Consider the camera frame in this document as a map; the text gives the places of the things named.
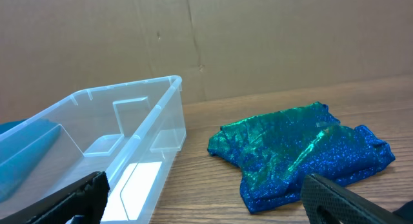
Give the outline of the blue denim jeans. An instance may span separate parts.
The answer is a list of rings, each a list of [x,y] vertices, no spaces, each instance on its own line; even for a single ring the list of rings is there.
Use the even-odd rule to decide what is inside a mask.
[[[61,126],[46,119],[1,140],[1,201],[11,198],[59,138]]]

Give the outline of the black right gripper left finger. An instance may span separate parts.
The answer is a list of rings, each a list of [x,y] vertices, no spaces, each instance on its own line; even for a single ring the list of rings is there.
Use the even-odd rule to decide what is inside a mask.
[[[1,219],[1,224],[99,224],[109,192],[106,173],[96,171]]]

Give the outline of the clear plastic storage bin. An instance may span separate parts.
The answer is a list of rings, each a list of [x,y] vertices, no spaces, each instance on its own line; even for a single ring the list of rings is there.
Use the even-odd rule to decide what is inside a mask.
[[[179,76],[88,88],[40,113],[1,125],[1,140],[37,121],[59,138],[11,198],[5,218],[96,171],[110,192],[103,223],[148,223],[182,149],[186,128]]]

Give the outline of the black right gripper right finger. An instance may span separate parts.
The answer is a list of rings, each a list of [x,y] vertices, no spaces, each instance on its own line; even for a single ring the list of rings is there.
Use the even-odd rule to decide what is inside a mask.
[[[301,201],[311,224],[412,224],[412,202],[390,212],[317,174],[305,176]]]

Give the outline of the cardboard back wall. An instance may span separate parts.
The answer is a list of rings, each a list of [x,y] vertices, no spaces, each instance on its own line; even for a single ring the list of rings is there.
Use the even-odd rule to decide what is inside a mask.
[[[178,75],[183,102],[412,72],[412,0],[1,0],[1,120]]]

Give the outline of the sparkly blue green garment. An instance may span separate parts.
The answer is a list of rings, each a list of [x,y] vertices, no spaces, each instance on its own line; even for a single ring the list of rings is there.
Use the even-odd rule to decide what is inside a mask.
[[[207,151],[240,168],[240,196],[252,214],[298,201],[308,174],[345,187],[396,158],[368,127],[342,125],[320,102],[223,125]]]

